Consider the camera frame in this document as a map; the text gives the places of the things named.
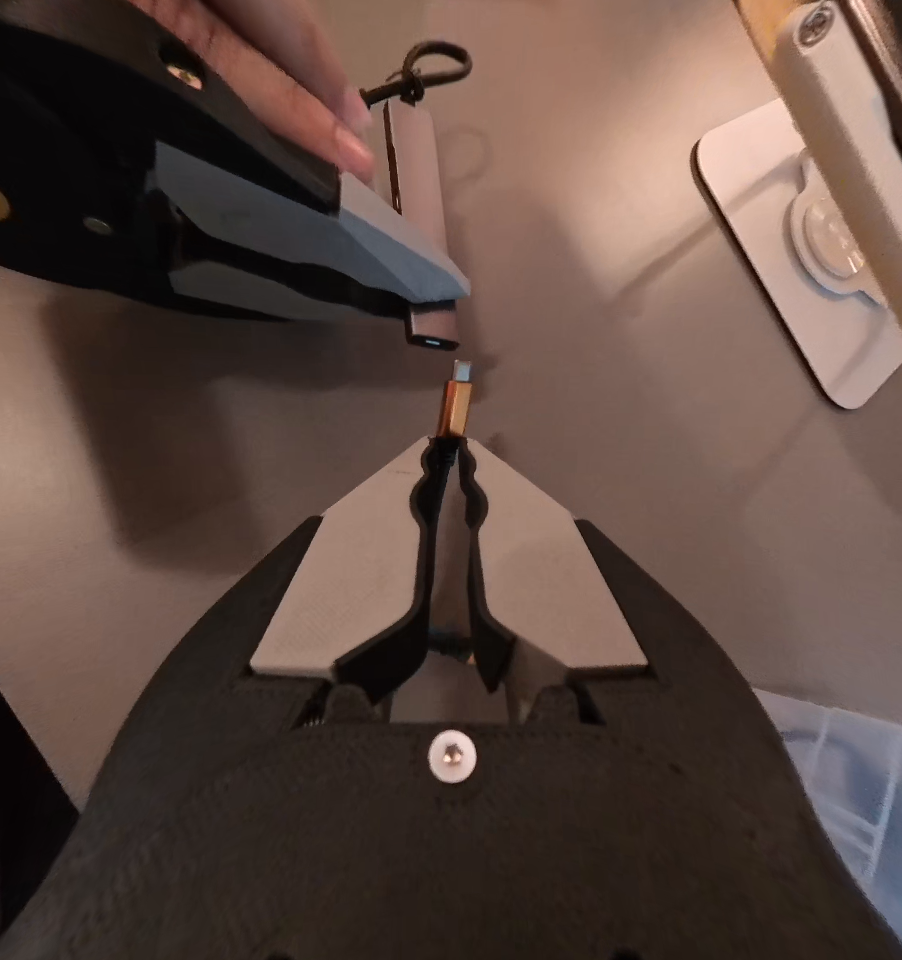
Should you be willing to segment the person's left hand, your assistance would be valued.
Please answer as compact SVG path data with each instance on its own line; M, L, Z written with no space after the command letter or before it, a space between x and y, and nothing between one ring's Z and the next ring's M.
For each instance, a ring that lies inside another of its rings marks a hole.
M369 185L370 110L306 2L153 1L138 7L221 76L281 138Z

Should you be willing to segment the grey usb hub with cable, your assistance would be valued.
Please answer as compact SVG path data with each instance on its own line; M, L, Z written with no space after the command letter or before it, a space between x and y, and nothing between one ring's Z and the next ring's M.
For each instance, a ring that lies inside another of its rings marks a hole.
M456 43L424 40L377 86L361 90L380 110L385 147L381 198L349 200L356 237L382 273L375 284L406 304L410 344L452 352L459 347L457 304L470 282L450 257L436 133L426 95L467 79L470 54Z

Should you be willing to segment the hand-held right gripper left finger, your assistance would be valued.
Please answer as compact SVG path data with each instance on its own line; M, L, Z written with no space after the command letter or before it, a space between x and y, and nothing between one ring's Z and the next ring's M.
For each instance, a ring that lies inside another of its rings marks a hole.
M393 695L428 653L444 493L445 440L425 437L325 510L250 670Z

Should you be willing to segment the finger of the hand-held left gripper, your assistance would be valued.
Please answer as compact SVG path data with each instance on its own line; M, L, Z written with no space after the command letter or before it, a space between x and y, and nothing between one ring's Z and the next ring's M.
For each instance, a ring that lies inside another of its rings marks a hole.
M405 305L353 306L301 294L274 279L217 262L196 262L169 272L174 293L204 302L246 309L288 321L339 322L381 318L403 322Z
M304 203L157 142L156 184L205 234L288 263L338 271L410 303L457 301L469 279L420 229L351 174L337 212Z

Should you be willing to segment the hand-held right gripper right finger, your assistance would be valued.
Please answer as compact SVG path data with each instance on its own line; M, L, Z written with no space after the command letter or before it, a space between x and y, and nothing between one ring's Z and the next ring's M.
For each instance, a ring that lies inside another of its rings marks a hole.
M572 513L487 447L459 444L469 534L473 656L508 717L525 722L545 689L648 669Z

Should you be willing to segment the black braided cable orange plugs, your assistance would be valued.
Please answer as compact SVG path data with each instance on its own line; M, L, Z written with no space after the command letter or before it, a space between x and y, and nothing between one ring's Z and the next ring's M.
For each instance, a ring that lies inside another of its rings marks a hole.
M460 451L470 408L471 374L470 362L455 361L437 422L437 438L449 449L449 467L437 515L429 620L431 651L465 665L472 661L472 642L467 598L469 534Z

